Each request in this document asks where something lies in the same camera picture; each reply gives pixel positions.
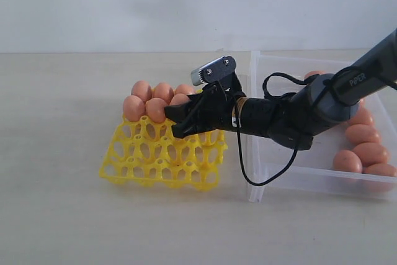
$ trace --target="transparent storage bin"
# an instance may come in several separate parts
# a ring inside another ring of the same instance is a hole
[[[324,70],[335,73],[350,64],[343,61],[264,56],[260,52],[252,52],[250,96],[263,97],[263,80],[276,71],[303,79],[309,71]],[[271,78],[268,87],[270,93],[274,95],[297,92],[302,88],[278,77]],[[377,94],[368,96],[365,106],[374,115],[375,127],[381,133],[382,144],[390,151],[389,163],[396,166],[397,133],[392,121]],[[260,202],[266,187],[397,200],[396,177],[347,173],[331,169],[332,159],[339,150],[353,148],[344,136],[345,129],[340,125],[316,136],[312,148],[309,151],[300,151],[286,173],[267,186],[249,186],[249,200]],[[247,171],[253,181],[264,181],[279,172],[288,163],[291,154],[291,149],[284,148],[270,139],[249,136]]]

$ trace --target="robotic arm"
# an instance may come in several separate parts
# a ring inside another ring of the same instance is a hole
[[[397,30],[337,74],[314,75],[305,81],[274,73],[263,84],[264,98],[248,98],[241,90],[236,62],[224,56],[191,73],[195,86],[206,84],[190,102],[167,106],[166,117],[176,124],[172,133],[184,138],[219,129],[270,138],[291,149],[309,150],[313,137],[351,119],[359,100],[386,86],[397,89]],[[298,93],[271,96],[266,84],[282,76],[305,86]]]

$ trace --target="white wall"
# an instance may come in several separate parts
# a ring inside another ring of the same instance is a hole
[[[397,0],[0,0],[0,52],[371,47]]]

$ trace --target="gray table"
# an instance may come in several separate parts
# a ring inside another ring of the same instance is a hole
[[[0,264],[396,264],[397,203],[282,189],[249,203],[234,135],[212,192],[99,178],[130,86],[188,83],[220,55],[0,55]],[[249,53],[233,55],[246,78]]]

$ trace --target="plastic egg tray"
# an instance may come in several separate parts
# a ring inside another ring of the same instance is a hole
[[[156,124],[148,116],[115,129],[99,176],[114,184],[161,182],[170,188],[191,185],[209,191],[219,183],[218,165],[228,148],[224,132],[215,130],[174,138],[169,119]]]

